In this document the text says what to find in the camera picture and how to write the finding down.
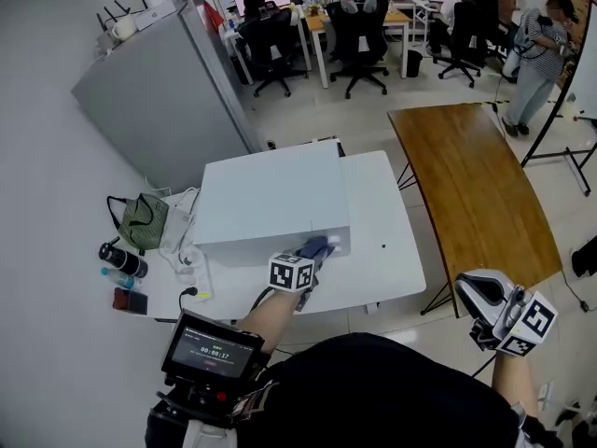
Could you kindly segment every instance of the white floor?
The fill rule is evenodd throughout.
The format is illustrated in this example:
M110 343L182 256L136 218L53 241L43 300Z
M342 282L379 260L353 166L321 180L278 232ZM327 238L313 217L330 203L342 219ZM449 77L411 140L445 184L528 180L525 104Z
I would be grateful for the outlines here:
M465 77L452 72L444 80L437 78L440 64L423 59L418 78L401 79L398 73L400 45L390 45L385 63L389 77L379 76L388 87L388 94L366 81L359 81L352 91L352 99L344 99L349 79L339 78L330 83L328 90L321 87L316 61L309 79L289 78L292 96L284 97L277 84L252 98L251 120L260 138L272 139L278 147L292 146L313 138L336 134L348 155L384 150L393 165L396 177L405 166L402 151L386 112L390 109L431 105L493 101L499 76L491 69L483 70L476 88L468 88ZM328 71L337 68L330 64ZM514 87L503 81L497 100L509 100ZM557 99L555 91L553 100ZM531 135L507 141L521 160L535 140L548 117L553 104L548 104L531 122ZM495 118L490 105L484 105ZM499 105L504 112L507 105ZM559 151L564 147L581 148L592 145L595 131L586 122L567 122L556 119L538 152ZM586 176L597 190L597 156L586 166ZM586 198L576 182L574 173L563 159L532 161L527 165L528 175L553 230L561 253L562 263L570 285L591 307L597 307L597 276L577 279L570 265L570 250L578 248L597 235L597 196ZM435 310L425 317L419 315L436 291L446 282L435 235L431 228L418 187L402 191L408 208L417 246L423 261L427 290L420 295L382 303L379 312L366 315L361 307L320 315L301 315L293 319L280 348L288 352L304 350L313 343L353 331L383 334L404 343L423 354L457 370L472 373L491 354L482 353L468 336L470 317L456 319L450 305ZM539 285L560 312L557 327L549 339L531 354L535 384L541 386L555 381L554 398L559 402L580 399L588 407L597 394L597 347L591 342L597 335L597 313L584 314L576 299L563 283L562 274L556 274ZM276 359L287 357L277 353ZM491 381L491 369L480 379ZM551 407L542 418L548 425L559 411Z

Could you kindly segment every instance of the black thermos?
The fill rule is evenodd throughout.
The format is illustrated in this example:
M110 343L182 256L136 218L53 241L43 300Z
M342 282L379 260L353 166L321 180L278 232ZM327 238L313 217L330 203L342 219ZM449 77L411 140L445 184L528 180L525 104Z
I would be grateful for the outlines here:
M136 277L145 277L147 275L147 262L140 257L118 249L109 243L102 244L100 247L100 259L107 260L119 271Z

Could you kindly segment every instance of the gray refrigerator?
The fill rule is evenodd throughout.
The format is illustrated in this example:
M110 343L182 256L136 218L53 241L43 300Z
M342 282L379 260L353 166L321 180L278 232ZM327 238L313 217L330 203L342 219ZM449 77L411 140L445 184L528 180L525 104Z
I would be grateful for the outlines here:
M187 0L95 62L72 93L142 175L173 192L198 187L208 162L261 150L204 0Z

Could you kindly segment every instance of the whiteboard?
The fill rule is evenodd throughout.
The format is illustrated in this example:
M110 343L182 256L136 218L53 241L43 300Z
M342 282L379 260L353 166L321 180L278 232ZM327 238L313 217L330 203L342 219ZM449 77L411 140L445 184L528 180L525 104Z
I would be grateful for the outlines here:
M597 5L594 2L590 4L589 28L570 92L576 97L576 108L584 111L581 116L597 119Z

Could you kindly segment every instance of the white bottle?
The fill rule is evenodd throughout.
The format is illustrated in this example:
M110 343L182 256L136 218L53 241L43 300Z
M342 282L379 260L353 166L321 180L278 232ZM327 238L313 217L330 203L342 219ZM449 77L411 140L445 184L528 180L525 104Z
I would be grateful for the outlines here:
M128 275L119 271L118 269L108 269L107 267L102 268L102 275L105 275L115 284L129 290L138 290L141 288L141 279L133 275Z

